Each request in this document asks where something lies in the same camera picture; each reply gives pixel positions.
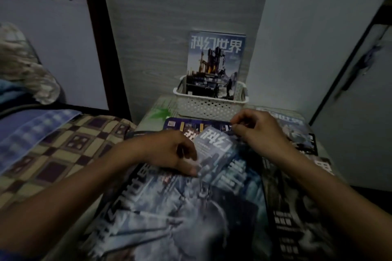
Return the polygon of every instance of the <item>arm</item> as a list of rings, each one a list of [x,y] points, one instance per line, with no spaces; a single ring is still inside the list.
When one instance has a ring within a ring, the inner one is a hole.
[[[179,131],[165,130],[117,144],[82,170],[3,213],[0,249],[26,257],[45,254],[132,164],[145,161],[195,176],[196,170],[182,156],[195,160],[196,150]]]
[[[267,112],[245,109],[233,131],[307,191],[324,213],[374,260],[392,260],[392,216],[297,151]]]

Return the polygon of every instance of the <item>hand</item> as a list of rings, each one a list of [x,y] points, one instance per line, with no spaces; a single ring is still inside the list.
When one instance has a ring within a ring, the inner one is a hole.
[[[298,153],[275,118],[266,111],[243,109],[230,122],[237,135],[271,162],[281,164]]]
[[[133,160],[146,162],[159,167],[177,169],[190,176],[196,176],[197,170],[183,158],[197,159],[197,153],[192,141],[181,131],[164,130],[157,133],[145,134],[118,145],[122,153],[129,153]]]

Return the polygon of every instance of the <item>person's left arm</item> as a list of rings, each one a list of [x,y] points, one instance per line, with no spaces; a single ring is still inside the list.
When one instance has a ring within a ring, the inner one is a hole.
[[[44,255],[131,165],[147,162],[195,176],[196,170],[183,157],[196,160],[196,150],[179,131],[165,130],[117,144],[85,168],[2,213],[0,250],[24,257]]]

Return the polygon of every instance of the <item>forearm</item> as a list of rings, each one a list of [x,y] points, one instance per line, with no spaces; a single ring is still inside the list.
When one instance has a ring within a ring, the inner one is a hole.
[[[99,197],[127,163],[113,151],[5,212],[0,219],[0,249],[25,256],[45,254]]]
[[[368,256],[392,260],[392,217],[299,152],[282,169]]]

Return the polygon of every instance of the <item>basket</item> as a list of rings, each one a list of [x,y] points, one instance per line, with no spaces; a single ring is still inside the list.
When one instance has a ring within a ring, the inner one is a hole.
[[[234,100],[218,99],[185,94],[186,75],[173,93],[177,98],[177,110],[182,116],[219,121],[230,121],[248,103],[248,90],[243,82],[237,81]]]

